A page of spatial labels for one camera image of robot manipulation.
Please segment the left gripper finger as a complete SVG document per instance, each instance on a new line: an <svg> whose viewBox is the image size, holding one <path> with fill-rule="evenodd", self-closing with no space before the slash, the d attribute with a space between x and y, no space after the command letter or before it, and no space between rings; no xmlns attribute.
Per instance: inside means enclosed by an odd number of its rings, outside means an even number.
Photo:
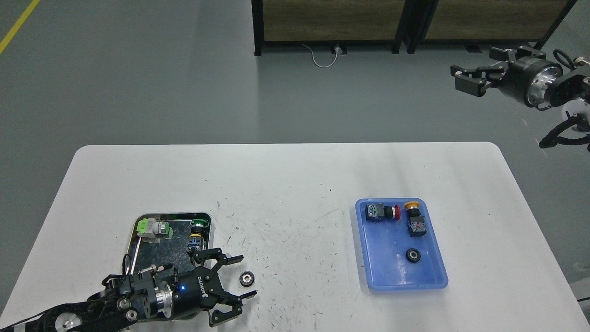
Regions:
<svg viewBox="0 0 590 332"><path fill-rule="evenodd" d="M210 327L219 326L230 320L236 319L243 313L244 300L248 300L257 295L257 290L253 290L240 296L229 293L225 290L215 290L209 292L209 298L215 300L215 304L208 309L208 324Z"/></svg>
<svg viewBox="0 0 590 332"><path fill-rule="evenodd" d="M196 274L201 277L215 277L221 267L240 263L243 259L243 255L228 256L221 248L190 251L190 262L194 265ZM204 266L204 263L209 260L216 262L211 268Z"/></svg>

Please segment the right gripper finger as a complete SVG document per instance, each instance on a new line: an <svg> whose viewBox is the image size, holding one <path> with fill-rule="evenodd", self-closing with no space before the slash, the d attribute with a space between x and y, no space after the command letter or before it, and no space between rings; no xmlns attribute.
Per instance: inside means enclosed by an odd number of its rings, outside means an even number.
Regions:
<svg viewBox="0 0 590 332"><path fill-rule="evenodd" d="M516 48L506 49L498 47L490 48L490 59L507 63L516 63L516 61L519 59L524 59L526 57L546 59L546 56L547 55L544 51L529 46L519 46Z"/></svg>
<svg viewBox="0 0 590 332"><path fill-rule="evenodd" d="M475 97L482 97L489 88L497 88L504 79L508 65L480 66L464 69L452 65L450 74L454 78L455 89Z"/></svg>

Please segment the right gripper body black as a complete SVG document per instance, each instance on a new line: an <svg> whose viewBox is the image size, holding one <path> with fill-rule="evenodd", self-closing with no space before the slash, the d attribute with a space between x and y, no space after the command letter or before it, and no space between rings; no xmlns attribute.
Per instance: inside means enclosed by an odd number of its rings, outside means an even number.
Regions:
<svg viewBox="0 0 590 332"><path fill-rule="evenodd" d="M548 61L546 53L528 46L514 49L504 74L504 95L527 107L549 109L548 88L563 75L560 64Z"/></svg>

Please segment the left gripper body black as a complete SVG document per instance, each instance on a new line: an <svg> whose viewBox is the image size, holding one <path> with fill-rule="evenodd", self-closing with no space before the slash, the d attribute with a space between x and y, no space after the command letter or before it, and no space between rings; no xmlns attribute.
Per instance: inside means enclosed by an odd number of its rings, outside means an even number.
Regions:
<svg viewBox="0 0 590 332"><path fill-rule="evenodd" d="M156 281L154 317L163 320L190 319L200 311L222 303L218 269L196 267Z"/></svg>

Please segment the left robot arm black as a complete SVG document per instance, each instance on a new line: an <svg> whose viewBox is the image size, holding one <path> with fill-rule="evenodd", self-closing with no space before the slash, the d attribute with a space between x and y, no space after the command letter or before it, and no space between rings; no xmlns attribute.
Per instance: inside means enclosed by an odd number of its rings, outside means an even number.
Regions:
<svg viewBox="0 0 590 332"><path fill-rule="evenodd" d="M2 328L4 332L121 332L137 323L189 320L204 311L210 327L235 319L243 301L256 296L223 288L219 269L243 260L220 248L187 251L193 269L180 273L173 263L132 273L110 274L104 289L86 301L46 309Z"/></svg>

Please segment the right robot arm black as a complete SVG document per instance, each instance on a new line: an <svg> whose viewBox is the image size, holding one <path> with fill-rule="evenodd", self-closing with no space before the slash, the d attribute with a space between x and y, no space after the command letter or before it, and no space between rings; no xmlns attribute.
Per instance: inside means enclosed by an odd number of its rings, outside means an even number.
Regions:
<svg viewBox="0 0 590 332"><path fill-rule="evenodd" d="M589 146L590 68L586 58L572 59L559 49L547 53L529 46L491 47L489 58L495 63L474 69L452 65L450 75L455 88L475 97L498 89L528 108L548 111L562 109L562 122L538 143L541 149L564 146Z"/></svg>

